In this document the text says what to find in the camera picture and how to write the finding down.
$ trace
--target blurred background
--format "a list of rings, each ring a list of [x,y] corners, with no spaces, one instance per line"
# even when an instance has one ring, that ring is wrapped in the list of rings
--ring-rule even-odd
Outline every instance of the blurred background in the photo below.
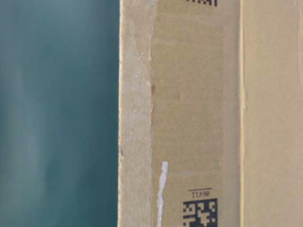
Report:
[[[118,0],[0,0],[0,227],[115,227]]]

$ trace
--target cardboard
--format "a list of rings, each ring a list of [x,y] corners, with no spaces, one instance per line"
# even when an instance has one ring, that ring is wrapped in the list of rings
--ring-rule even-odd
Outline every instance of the cardboard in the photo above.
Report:
[[[121,0],[120,227],[300,226],[302,4]]]

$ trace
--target teal background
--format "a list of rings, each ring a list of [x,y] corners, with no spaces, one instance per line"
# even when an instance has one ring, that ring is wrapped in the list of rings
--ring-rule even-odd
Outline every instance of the teal background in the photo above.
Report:
[[[0,0],[0,226],[115,227],[118,0]]]

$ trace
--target barcode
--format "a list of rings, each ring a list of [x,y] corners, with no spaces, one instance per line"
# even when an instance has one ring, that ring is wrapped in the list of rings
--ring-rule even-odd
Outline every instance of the barcode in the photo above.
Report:
[[[208,4],[210,6],[212,6],[214,4],[214,6],[218,6],[218,0],[187,0],[187,1],[203,3],[205,5]]]
[[[217,199],[184,202],[183,227],[218,227]]]

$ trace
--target corrugated cardboard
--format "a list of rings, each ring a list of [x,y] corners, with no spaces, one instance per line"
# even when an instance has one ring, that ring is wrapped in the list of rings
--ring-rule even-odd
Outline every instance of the corrugated cardboard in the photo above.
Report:
[[[120,227],[303,223],[302,6],[121,0]]]

